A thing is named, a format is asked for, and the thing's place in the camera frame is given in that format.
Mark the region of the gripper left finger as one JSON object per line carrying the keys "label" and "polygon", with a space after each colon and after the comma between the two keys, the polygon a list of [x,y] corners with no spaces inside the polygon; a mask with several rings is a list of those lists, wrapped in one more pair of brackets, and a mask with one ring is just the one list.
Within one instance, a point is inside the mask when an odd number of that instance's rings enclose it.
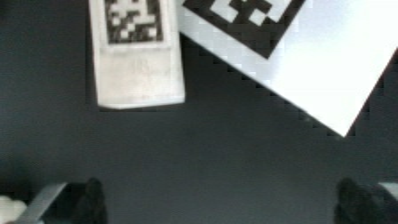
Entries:
{"label": "gripper left finger", "polygon": [[91,178],[73,209],[71,224],[108,224],[103,184]]}

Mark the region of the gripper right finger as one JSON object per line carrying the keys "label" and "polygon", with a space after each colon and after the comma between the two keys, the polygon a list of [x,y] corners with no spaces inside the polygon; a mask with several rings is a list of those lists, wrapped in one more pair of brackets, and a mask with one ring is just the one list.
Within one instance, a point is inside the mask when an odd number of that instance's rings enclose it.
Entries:
{"label": "gripper right finger", "polygon": [[336,196],[334,224],[398,224],[398,182],[363,185],[345,178]]}

